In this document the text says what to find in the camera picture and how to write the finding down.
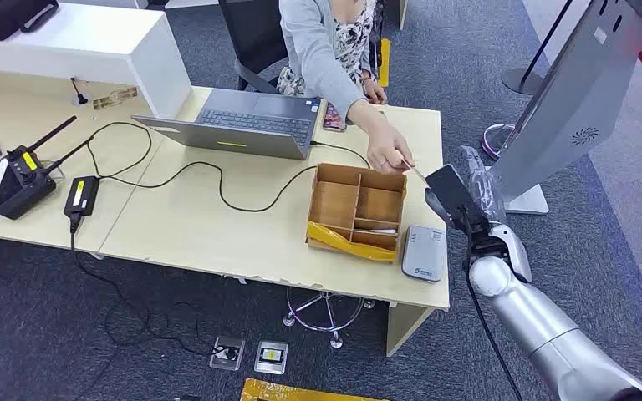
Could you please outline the person's left hand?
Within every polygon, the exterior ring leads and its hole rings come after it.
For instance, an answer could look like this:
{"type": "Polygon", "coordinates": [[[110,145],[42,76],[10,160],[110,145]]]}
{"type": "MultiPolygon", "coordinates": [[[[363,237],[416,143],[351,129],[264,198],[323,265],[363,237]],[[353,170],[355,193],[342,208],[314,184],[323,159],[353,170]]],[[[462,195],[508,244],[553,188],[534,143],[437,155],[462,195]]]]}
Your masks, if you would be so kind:
{"type": "Polygon", "coordinates": [[[369,102],[372,104],[386,104],[387,95],[380,84],[372,78],[364,79],[364,92],[369,102]]]}

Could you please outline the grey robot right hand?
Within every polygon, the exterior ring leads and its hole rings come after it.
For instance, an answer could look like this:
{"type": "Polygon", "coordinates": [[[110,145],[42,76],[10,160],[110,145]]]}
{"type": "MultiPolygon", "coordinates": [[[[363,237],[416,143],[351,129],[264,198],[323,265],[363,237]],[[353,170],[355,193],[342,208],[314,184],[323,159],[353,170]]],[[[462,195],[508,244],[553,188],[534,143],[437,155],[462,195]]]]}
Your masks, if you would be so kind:
{"type": "Polygon", "coordinates": [[[496,179],[484,166],[475,148],[462,145],[461,149],[468,165],[468,190],[471,197],[491,223],[505,223],[507,215],[496,179]]]}

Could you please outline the person's right hand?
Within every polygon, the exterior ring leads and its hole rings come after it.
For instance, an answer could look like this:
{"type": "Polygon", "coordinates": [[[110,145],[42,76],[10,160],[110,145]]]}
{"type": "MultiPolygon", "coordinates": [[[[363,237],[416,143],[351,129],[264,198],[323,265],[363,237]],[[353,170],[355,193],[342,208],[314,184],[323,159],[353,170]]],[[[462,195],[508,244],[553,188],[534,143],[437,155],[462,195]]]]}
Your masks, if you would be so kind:
{"type": "Polygon", "coordinates": [[[415,167],[405,137],[390,124],[365,129],[369,137],[367,157],[370,165],[383,174],[402,174],[415,167]]]}

